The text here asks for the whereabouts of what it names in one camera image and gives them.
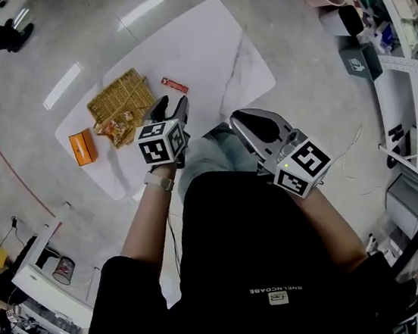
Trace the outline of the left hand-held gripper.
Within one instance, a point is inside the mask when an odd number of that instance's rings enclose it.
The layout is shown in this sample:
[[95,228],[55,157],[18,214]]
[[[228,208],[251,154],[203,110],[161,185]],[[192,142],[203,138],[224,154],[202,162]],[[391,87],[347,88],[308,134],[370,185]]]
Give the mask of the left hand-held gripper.
[[159,98],[144,114],[144,124],[136,130],[136,140],[146,164],[156,167],[175,164],[184,168],[190,135],[185,131],[189,116],[189,99],[178,101],[173,114],[166,118],[169,97]]

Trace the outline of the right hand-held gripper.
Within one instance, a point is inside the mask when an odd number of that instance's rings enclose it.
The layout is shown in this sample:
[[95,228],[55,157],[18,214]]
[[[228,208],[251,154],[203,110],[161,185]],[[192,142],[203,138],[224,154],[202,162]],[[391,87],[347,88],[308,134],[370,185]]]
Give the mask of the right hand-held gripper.
[[234,111],[233,132],[259,163],[258,176],[304,199],[322,182],[332,158],[278,114],[256,108]]

